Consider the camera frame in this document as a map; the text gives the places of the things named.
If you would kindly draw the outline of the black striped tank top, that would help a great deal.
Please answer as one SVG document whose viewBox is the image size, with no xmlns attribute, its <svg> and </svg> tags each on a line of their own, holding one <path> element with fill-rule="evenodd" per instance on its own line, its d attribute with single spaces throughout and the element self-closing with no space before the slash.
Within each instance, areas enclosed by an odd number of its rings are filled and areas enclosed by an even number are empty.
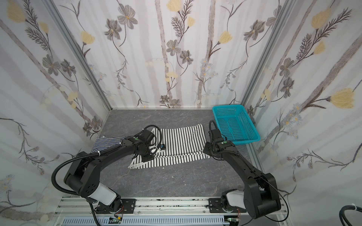
<svg viewBox="0 0 362 226">
<path fill-rule="evenodd" d="M 137 156 L 128 166 L 129 169 L 146 169 L 188 163 L 207 159 L 203 153 L 206 136 L 202 124 L 177 129 L 161 129 L 164 150 L 158 150 L 154 159 L 145 162 Z"/>
</svg>

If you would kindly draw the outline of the blue striped tank top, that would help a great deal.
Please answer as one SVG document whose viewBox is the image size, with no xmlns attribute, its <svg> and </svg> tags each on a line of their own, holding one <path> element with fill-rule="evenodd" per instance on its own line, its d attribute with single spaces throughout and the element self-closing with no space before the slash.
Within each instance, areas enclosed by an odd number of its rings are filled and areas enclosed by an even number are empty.
<svg viewBox="0 0 362 226">
<path fill-rule="evenodd" d="M 90 153 L 101 152 L 104 149 L 113 147 L 122 142 L 125 137 L 100 137 L 95 139 L 94 145 Z"/>
</svg>

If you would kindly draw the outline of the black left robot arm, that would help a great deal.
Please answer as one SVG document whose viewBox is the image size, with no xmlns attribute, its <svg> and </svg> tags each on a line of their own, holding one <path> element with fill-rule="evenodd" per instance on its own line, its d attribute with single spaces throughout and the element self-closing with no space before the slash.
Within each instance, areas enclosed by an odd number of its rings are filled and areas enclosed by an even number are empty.
<svg viewBox="0 0 362 226">
<path fill-rule="evenodd" d="M 148 162 L 163 145 L 162 132 L 153 132 L 143 129 L 140 133 L 128 136 L 117 144 L 99 152 L 90 154 L 81 153 L 76 157 L 65 175 L 64 183 L 76 195 L 90 202 L 100 202 L 112 209 L 120 209 L 121 196 L 100 182 L 101 172 L 109 165 L 128 156 L 141 157 Z"/>
</svg>

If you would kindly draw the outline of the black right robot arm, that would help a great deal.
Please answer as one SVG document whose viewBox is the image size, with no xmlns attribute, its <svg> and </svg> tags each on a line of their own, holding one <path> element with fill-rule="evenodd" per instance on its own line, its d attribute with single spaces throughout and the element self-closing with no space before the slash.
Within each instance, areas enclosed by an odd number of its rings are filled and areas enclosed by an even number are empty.
<svg viewBox="0 0 362 226">
<path fill-rule="evenodd" d="M 253 219 L 279 211 L 281 201 L 274 176 L 253 166 L 218 129 L 210 130 L 209 136 L 203 153 L 227 162 L 244 183 L 242 192 L 234 189 L 222 193 L 221 208 L 224 211 L 241 208 Z"/>
</svg>

